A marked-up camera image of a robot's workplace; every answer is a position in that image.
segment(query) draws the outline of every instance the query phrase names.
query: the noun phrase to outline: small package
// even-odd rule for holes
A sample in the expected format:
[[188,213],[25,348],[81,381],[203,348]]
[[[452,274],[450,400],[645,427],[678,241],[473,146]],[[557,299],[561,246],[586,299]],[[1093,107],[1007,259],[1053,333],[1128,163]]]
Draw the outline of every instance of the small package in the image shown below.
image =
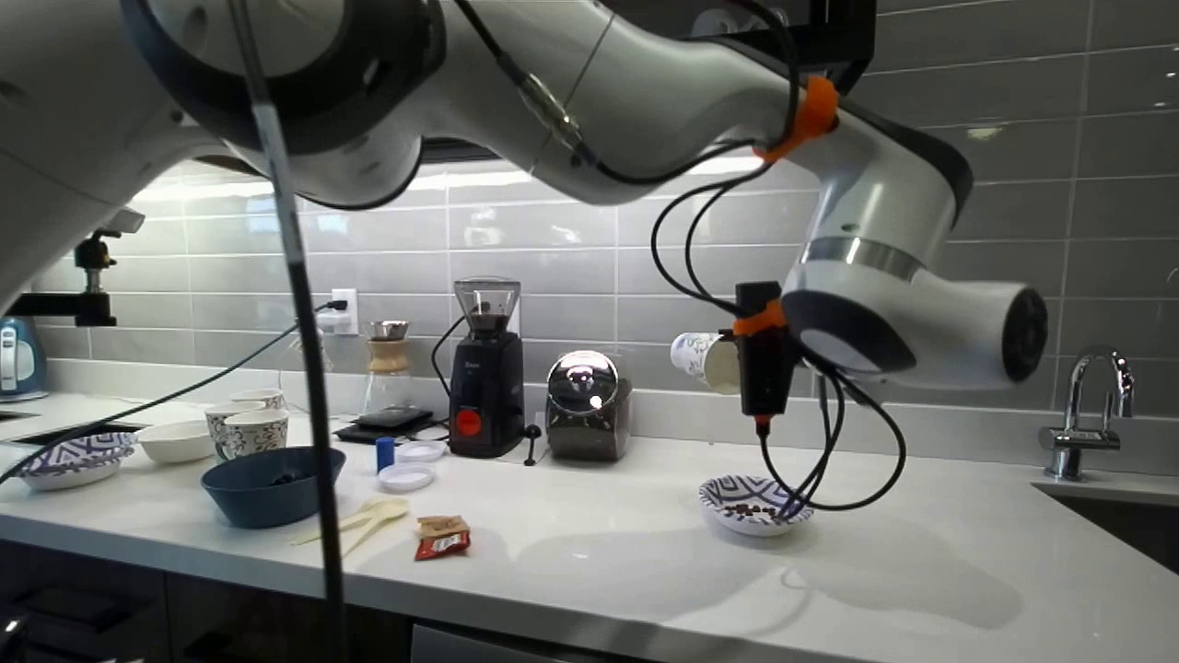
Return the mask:
[[418,523],[414,561],[464,558],[473,549],[473,528],[461,516],[419,516]]

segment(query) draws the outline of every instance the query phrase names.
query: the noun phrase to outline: subway tile backsplash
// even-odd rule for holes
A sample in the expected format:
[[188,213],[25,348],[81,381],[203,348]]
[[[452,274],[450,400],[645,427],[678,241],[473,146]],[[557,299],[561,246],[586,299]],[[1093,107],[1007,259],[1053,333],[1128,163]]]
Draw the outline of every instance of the subway tile backsplash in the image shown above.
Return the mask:
[[[878,387],[889,400],[1058,409],[1070,365],[1117,344],[1140,367],[1140,413],[1179,418],[1179,3],[1176,0],[881,0],[878,64],[855,100],[950,141],[977,193],[934,262],[957,280],[1032,280],[1051,299],[1051,354],[1013,389],[937,396]],[[291,323],[288,274],[265,189],[211,194],[236,182],[180,166],[150,193],[146,224],[110,274],[123,327],[42,323],[55,357],[229,365]],[[525,280],[527,381],[557,354],[598,348],[647,389],[693,389],[643,436],[733,436],[733,400],[698,396],[671,367],[678,333],[726,323],[673,296],[647,262],[671,184],[627,208],[584,208],[506,163],[428,166],[383,210],[302,208],[311,280],[361,292],[361,333],[405,318],[409,357],[456,318],[452,280]],[[817,182],[796,166],[740,189],[700,230],[698,262],[715,292],[778,280],[814,224]],[[684,270],[684,210],[662,254]],[[69,259],[37,280],[78,292]],[[333,372],[361,372],[361,339],[324,339]],[[279,344],[258,367],[299,367]]]

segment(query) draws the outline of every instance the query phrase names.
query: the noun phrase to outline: faucet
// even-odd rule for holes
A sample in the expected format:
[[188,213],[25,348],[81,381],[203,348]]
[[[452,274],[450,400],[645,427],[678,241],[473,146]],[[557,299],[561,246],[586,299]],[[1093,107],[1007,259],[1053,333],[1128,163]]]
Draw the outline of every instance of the faucet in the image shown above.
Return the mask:
[[[1107,389],[1107,413],[1098,427],[1079,424],[1079,387],[1093,357],[1107,357],[1113,367],[1113,389]],[[1119,451],[1119,436],[1109,427],[1113,420],[1134,418],[1134,372],[1119,351],[1087,351],[1076,357],[1070,372],[1070,404],[1063,427],[1044,427],[1039,443],[1045,451],[1044,477],[1051,479],[1076,479],[1085,451]]]

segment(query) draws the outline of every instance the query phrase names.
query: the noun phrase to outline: blue and white bowl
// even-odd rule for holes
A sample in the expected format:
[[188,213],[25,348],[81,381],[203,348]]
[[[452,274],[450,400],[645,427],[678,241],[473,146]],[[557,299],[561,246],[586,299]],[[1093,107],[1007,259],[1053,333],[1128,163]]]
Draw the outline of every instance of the blue and white bowl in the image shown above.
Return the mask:
[[119,477],[123,456],[132,452],[132,430],[92,430],[55,443],[44,456],[25,464],[17,479],[37,494],[78,489]]
[[710,479],[700,488],[700,505],[710,523],[743,538],[778,538],[796,523],[811,520],[806,505],[801,505],[774,479],[758,477]]

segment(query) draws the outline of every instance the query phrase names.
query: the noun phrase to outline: bottle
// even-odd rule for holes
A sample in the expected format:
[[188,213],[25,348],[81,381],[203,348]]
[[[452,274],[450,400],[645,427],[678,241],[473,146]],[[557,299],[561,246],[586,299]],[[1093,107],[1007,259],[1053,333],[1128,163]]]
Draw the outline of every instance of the bottle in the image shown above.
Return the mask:
[[375,319],[369,339],[364,418],[409,409],[405,319]]

